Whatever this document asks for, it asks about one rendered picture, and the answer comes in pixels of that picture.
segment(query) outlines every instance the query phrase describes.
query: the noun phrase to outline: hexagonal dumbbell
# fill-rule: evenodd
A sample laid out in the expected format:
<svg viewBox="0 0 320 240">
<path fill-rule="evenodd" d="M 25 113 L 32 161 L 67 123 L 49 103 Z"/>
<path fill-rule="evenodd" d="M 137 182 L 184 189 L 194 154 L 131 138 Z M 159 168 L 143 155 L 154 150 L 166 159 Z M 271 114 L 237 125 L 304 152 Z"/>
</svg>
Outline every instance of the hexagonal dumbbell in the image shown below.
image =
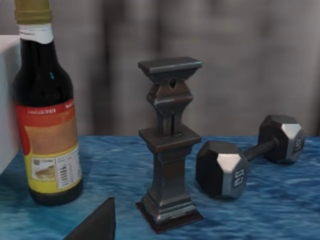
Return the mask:
<svg viewBox="0 0 320 240">
<path fill-rule="evenodd" d="M 196 159 L 196 181 L 213 198 L 237 198 L 244 190 L 249 162 L 264 156 L 276 164 L 295 163 L 305 132 L 286 115 L 268 115 L 259 128 L 258 144 L 244 152 L 226 141 L 207 141 Z"/>
</svg>

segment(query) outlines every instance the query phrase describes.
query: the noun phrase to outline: dumbbell handle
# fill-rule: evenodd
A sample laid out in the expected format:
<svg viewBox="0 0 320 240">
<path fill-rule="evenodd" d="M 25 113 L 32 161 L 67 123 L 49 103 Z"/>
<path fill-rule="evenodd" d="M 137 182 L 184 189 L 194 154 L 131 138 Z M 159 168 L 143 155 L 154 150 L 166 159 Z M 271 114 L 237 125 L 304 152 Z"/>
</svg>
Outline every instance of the dumbbell handle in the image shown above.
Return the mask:
<svg viewBox="0 0 320 240">
<path fill-rule="evenodd" d="M 266 141 L 264 143 L 259 143 L 256 146 L 249 148 L 248 150 L 244 151 L 243 154 L 248 162 L 266 154 L 271 149 L 274 149 L 278 146 L 278 143 L 275 139 Z"/>
</svg>

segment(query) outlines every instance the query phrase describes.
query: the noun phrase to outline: white box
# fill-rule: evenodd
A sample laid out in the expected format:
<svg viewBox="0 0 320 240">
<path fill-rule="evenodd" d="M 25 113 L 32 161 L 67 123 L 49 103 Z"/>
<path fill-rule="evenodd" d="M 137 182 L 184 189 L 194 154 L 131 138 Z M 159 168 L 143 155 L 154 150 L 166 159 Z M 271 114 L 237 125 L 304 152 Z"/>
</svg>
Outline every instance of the white box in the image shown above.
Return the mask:
<svg viewBox="0 0 320 240">
<path fill-rule="evenodd" d="M 19 151 L 17 118 L 11 86 L 20 67 L 18 35 L 0 35 L 0 174 Z"/>
</svg>

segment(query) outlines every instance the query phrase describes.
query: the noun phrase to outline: bottle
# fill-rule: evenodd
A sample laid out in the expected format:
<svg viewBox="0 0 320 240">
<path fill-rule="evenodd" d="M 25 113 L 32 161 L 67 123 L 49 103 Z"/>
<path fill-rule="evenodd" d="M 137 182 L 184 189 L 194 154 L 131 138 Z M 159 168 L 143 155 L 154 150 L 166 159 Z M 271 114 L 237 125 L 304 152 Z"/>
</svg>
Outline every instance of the bottle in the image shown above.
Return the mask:
<svg viewBox="0 0 320 240">
<path fill-rule="evenodd" d="M 82 192 L 73 85 L 60 66 L 49 0 L 15 0 L 21 67 L 13 99 L 31 197 L 41 205 L 69 203 Z"/>
</svg>

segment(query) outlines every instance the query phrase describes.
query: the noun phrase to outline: pedestal base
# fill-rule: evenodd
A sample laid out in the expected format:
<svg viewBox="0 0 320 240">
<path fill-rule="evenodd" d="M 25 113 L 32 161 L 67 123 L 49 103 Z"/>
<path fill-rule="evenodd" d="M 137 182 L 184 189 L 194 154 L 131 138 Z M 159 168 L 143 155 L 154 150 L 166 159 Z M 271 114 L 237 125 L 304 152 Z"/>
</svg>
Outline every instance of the pedestal base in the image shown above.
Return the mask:
<svg viewBox="0 0 320 240">
<path fill-rule="evenodd" d="M 197 222 L 204 219 L 204 217 L 197 211 L 193 214 L 178 217 L 172 219 L 164 224 L 157 225 L 155 224 L 152 216 L 145 210 L 144 205 L 141 202 L 137 202 L 136 207 L 140 210 L 145 220 L 149 223 L 150 227 L 156 234 L 161 234 L 172 229 L 180 228 L 182 226 Z"/>
</svg>

